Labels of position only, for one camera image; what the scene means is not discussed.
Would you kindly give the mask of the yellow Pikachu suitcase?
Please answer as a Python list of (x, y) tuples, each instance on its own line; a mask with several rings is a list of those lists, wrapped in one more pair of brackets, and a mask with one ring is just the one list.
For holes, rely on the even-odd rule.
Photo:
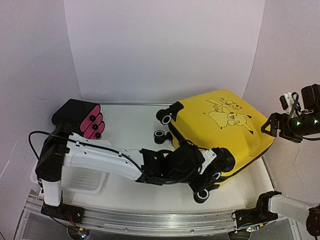
[(274, 138), (261, 132), (267, 121), (262, 113), (230, 90), (216, 90), (179, 100), (160, 109), (156, 119), (168, 126), (168, 133), (154, 132), (154, 141), (170, 140), (175, 148), (192, 142), (201, 150), (226, 148), (235, 158), (235, 166), (223, 172), (217, 182), (201, 192), (193, 193), (202, 204), (210, 191), (218, 189), (260, 158), (273, 144)]

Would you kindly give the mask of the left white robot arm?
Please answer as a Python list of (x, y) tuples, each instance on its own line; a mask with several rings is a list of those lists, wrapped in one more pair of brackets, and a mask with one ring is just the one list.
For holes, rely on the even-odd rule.
[(84, 138), (72, 132), (68, 124), (46, 133), (36, 158), (35, 174), (42, 184), (44, 203), (57, 219), (67, 214), (67, 207), (62, 204), (63, 167), (115, 174), (142, 184), (187, 184), (194, 200), (203, 203), (210, 191), (217, 188), (222, 174), (236, 164), (232, 153), (224, 147), (205, 148), (183, 139), (175, 150), (126, 149)]

